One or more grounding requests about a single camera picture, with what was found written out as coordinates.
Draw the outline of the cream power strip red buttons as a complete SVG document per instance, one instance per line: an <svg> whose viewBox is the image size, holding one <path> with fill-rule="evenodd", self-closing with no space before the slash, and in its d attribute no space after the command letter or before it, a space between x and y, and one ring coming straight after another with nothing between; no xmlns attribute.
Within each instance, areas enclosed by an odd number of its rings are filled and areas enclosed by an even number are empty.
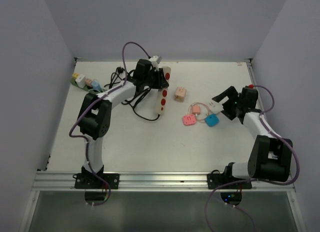
<svg viewBox="0 0 320 232"><path fill-rule="evenodd" d="M168 66L162 67L164 73L164 79L169 83L171 78L171 68ZM168 95L168 87L159 89L157 92L157 98L155 103L155 113L158 115L163 115L166 108L167 103L167 95Z"/></svg>

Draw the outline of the peach cube socket adapter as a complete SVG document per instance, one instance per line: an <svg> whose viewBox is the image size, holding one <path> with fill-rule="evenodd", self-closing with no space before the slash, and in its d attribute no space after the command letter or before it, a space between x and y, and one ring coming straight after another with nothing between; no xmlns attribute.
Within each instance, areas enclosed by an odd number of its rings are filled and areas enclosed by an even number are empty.
<svg viewBox="0 0 320 232"><path fill-rule="evenodd" d="M178 86L174 92L174 100L177 102L184 102L187 94L187 89L181 86Z"/></svg>

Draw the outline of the blue plug charger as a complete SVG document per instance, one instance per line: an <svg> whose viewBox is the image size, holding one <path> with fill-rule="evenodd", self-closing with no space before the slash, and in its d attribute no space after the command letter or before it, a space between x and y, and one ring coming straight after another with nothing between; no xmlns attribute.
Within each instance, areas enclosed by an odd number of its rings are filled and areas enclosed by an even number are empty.
<svg viewBox="0 0 320 232"><path fill-rule="evenodd" d="M204 122L209 126L209 127L214 127L219 123L219 118L216 114L210 114L208 115L205 119Z"/></svg>

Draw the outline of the small peach plug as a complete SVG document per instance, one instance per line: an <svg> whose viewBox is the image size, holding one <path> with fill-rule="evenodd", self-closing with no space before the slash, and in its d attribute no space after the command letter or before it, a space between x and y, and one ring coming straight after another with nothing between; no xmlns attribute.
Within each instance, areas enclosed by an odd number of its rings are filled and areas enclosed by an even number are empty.
<svg viewBox="0 0 320 232"><path fill-rule="evenodd" d="M201 107L199 105L193 105L191 111L193 115L199 116L201 114Z"/></svg>

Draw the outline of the pink square plug charger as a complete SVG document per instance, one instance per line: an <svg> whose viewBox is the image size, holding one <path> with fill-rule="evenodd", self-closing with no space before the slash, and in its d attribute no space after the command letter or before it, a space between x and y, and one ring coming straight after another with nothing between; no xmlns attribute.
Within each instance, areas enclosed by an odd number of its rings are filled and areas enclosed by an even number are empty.
<svg viewBox="0 0 320 232"><path fill-rule="evenodd" d="M193 126L197 123L197 118L194 114L186 114L182 117L182 123L184 126Z"/></svg>

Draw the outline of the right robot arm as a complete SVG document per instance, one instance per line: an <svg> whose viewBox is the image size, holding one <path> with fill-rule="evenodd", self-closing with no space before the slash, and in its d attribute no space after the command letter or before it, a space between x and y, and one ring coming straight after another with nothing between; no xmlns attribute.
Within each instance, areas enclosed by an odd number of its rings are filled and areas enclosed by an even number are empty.
<svg viewBox="0 0 320 232"><path fill-rule="evenodd" d="M268 126L264 113L256 107L257 86L245 86L241 92L230 86L212 100L218 103L224 98L227 101L222 104L222 114L231 121L238 118L255 141L247 162L230 162L222 173L212 171L207 175L208 182L231 189L249 179L285 183L290 175L293 143Z"/></svg>

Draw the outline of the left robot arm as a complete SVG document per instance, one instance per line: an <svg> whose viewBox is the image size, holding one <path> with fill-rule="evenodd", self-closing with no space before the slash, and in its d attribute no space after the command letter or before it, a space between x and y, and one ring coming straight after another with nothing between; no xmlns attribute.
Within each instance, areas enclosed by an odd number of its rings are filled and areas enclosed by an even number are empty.
<svg viewBox="0 0 320 232"><path fill-rule="evenodd" d="M112 110L129 99L139 100L139 96L157 90L163 95L169 88L171 68L159 65L159 57L140 59L133 72L127 72L118 84L100 93L87 93L82 102L75 123L79 126L80 137L85 141L85 162L81 176L92 188L99 188L106 183L102 160L103 138L111 124Z"/></svg>

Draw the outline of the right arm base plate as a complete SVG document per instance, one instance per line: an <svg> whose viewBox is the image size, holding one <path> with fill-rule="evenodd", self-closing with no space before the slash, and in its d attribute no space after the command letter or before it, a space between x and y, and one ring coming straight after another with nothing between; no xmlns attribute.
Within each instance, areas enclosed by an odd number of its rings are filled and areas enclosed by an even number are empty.
<svg viewBox="0 0 320 232"><path fill-rule="evenodd" d="M226 175L224 172L219 173L218 170L213 170L212 172L208 173L206 175L206 181L207 181L207 187L210 190L213 190L219 186L222 186L224 184L232 183L232 182L239 182L242 179L240 178L235 178L232 176ZM244 189L244 190L250 190L253 188L251 182L246 182L246 183L237 183L237 184L232 184L223 187L225 190L235 190L235 189Z"/></svg>

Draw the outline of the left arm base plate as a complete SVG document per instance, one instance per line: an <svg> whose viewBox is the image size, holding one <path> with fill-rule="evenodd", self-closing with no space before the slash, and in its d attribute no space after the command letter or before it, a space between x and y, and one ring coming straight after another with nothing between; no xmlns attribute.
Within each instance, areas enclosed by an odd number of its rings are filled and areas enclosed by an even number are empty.
<svg viewBox="0 0 320 232"><path fill-rule="evenodd" d="M118 173L103 173L99 176L101 177L101 179L92 174L73 174L72 178L75 179L74 188L86 190L105 189L107 182L108 188L110 188L111 190L118 189L120 182L120 175Z"/></svg>

